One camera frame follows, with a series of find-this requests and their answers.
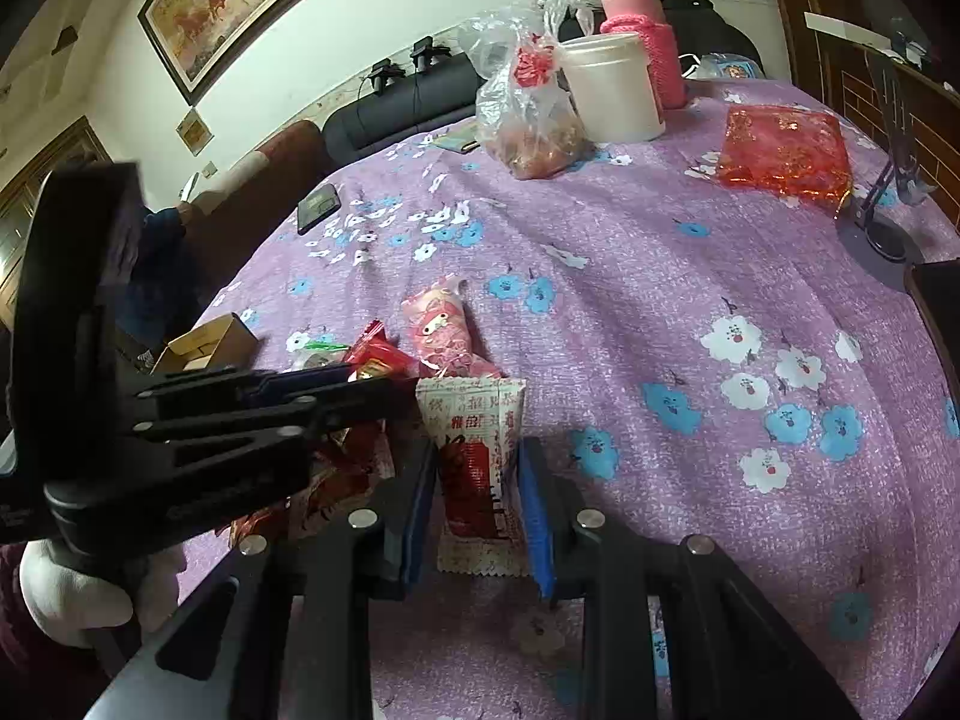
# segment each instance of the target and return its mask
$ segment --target pink snack package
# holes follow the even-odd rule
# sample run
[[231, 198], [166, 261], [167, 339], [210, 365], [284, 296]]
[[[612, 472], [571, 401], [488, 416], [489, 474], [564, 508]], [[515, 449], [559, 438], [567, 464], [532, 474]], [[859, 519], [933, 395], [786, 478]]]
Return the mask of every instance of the pink snack package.
[[400, 303], [416, 355], [426, 376], [502, 376], [496, 366], [473, 354], [464, 303], [457, 293], [462, 279], [447, 275], [427, 290]]

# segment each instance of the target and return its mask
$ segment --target pink knitted cover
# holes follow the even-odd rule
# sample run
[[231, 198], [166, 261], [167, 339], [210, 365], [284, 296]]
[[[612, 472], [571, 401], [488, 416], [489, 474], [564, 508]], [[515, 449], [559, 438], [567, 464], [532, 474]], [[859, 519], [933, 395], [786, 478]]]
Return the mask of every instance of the pink knitted cover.
[[686, 87], [680, 73], [677, 38], [668, 23], [657, 23], [649, 16], [624, 13], [604, 22], [600, 31], [636, 32], [650, 55], [650, 79], [656, 96], [664, 108], [683, 108], [686, 105]]

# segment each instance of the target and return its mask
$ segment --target dark blue clothing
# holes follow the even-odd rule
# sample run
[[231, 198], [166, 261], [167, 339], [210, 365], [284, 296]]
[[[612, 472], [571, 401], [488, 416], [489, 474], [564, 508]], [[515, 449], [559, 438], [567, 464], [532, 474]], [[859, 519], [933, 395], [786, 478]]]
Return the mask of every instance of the dark blue clothing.
[[136, 264], [120, 304], [117, 324], [147, 348], [160, 349], [193, 327], [203, 312], [197, 265], [184, 245], [186, 230], [176, 208], [143, 209]]

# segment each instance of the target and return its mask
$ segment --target metal screw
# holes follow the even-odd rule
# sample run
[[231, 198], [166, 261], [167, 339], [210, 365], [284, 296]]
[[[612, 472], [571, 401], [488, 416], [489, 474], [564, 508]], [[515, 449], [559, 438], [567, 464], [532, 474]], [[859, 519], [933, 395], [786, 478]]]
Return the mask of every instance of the metal screw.
[[603, 512], [598, 512], [597, 509], [582, 509], [577, 514], [577, 523], [580, 527], [587, 528], [590, 531], [602, 528], [606, 521], [607, 518], [604, 517]]
[[347, 517], [347, 522], [350, 523], [352, 528], [357, 528], [357, 530], [362, 530], [363, 528], [371, 528], [373, 525], [376, 525], [376, 512], [373, 509], [357, 509], [356, 512], [350, 512], [350, 516]]
[[258, 535], [258, 533], [253, 533], [251, 536], [247, 536], [240, 542], [240, 554], [241, 555], [259, 555], [263, 550], [267, 548], [267, 539], [263, 536]]
[[686, 547], [694, 555], [709, 555], [715, 546], [716, 544], [709, 536], [690, 536], [686, 540]]

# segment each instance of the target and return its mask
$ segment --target cardboard box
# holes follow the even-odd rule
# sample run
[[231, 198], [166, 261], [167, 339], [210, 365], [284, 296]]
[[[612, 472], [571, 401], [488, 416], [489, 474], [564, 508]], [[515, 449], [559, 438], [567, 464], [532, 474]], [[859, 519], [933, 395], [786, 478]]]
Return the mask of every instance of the cardboard box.
[[225, 314], [195, 327], [167, 344], [152, 373], [179, 373], [205, 367], [246, 367], [257, 339], [237, 314]]

